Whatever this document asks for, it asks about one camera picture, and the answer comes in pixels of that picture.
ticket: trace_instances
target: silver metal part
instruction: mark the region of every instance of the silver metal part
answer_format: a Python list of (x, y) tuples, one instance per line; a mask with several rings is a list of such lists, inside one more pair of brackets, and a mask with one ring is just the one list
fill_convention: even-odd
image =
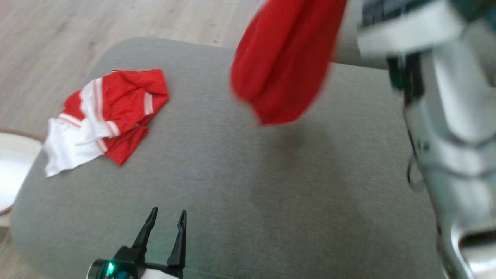
[(422, 53), (421, 66), (424, 95), (404, 117), (439, 254), (449, 278), (496, 278), (496, 88), (459, 41)]
[(95, 278), (98, 278), (98, 275), (100, 274), (100, 269), (103, 267), (103, 265), (105, 265), (107, 263), (107, 261), (105, 260), (101, 260), (101, 259), (97, 259), (95, 260), (89, 270), (88, 270), (88, 274), (86, 276), (86, 279), (95, 279)]
[(466, 25), (448, 0), (438, 0), (396, 19), (361, 28), (358, 45), (363, 56), (403, 55), (457, 38)]

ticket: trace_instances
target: white basket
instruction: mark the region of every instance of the white basket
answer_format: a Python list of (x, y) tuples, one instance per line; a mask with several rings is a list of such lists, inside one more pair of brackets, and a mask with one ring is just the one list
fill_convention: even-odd
[(0, 215), (14, 204), (41, 148), (41, 142), (35, 139), (0, 133)]

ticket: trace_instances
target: red cloth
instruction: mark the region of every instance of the red cloth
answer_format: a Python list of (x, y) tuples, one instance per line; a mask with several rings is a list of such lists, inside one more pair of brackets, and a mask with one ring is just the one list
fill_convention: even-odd
[(268, 0), (234, 58), (231, 83), (263, 125), (296, 120), (315, 99), (346, 0)]
[(101, 139), (96, 140), (97, 145), (105, 156), (123, 165), (148, 134), (146, 125), (168, 99), (161, 70), (119, 70), (72, 94), (59, 119), (73, 126), (103, 127), (100, 131), (108, 136), (96, 136)]

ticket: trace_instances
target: white stripe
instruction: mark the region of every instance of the white stripe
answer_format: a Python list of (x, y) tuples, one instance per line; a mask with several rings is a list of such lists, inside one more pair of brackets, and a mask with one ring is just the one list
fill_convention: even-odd
[(145, 93), (144, 97), (144, 110), (145, 115), (150, 115), (153, 113), (153, 96), (148, 92)]
[(74, 116), (69, 115), (67, 113), (61, 113), (61, 114), (59, 114), (59, 116), (61, 116), (63, 118), (67, 118), (67, 119), (71, 120), (72, 122), (74, 122), (80, 126), (83, 124), (83, 122), (81, 120), (79, 120), (79, 119), (75, 118)]
[(86, 122), (83, 127), (84, 137), (81, 138), (81, 142), (90, 142), (95, 139), (112, 136), (112, 131), (107, 126), (107, 123), (98, 119), (99, 114), (101, 114), (101, 106), (100, 112), (98, 112), (98, 108), (95, 107), (97, 106), (96, 103), (99, 102), (98, 95), (100, 95), (101, 103), (101, 93), (99, 94), (99, 91), (101, 92), (101, 82), (101, 78), (91, 81), (89, 84), (83, 87), (79, 94), (79, 98), (81, 99), (80, 109), (85, 116)]
[(96, 98), (97, 98), (97, 113), (99, 117), (99, 121), (104, 121), (105, 119), (103, 118), (103, 88), (102, 88), (102, 83), (103, 83), (103, 78), (97, 78), (95, 80), (96, 83)]
[(118, 135), (121, 134), (119, 131), (119, 128), (117, 127), (116, 123), (114, 121), (107, 121), (109, 124), (110, 128), (112, 129), (112, 132), (114, 132), (114, 136), (117, 137)]
[(105, 145), (105, 143), (103, 142), (102, 139), (96, 139), (98, 141), (98, 143), (100, 144), (101, 147), (103, 147), (103, 151), (104, 152), (107, 152), (109, 149), (107, 148), (107, 146)]

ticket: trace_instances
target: gray cushion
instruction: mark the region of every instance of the gray cushion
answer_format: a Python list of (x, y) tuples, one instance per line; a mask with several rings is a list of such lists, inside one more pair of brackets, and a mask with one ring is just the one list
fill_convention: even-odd
[[(357, 45), (357, 26), (362, 18), (364, 0), (349, 0), (341, 26), (335, 61), (338, 63), (385, 69), (383, 58), (360, 57)], [(483, 23), (470, 26), (463, 40), (477, 53), (484, 69), (493, 77), (496, 75), (496, 35)]]
[(405, 181), (411, 151), (387, 72), (334, 64), (301, 120), (264, 128), (229, 90), (232, 55), (151, 38), (108, 50), (89, 79), (161, 68), (171, 100), (123, 167), (100, 157), (46, 179), (37, 158), (11, 221), (26, 261), (84, 278), (158, 206), (147, 260), (166, 261), (186, 209), (186, 279), (440, 278), (434, 215)]

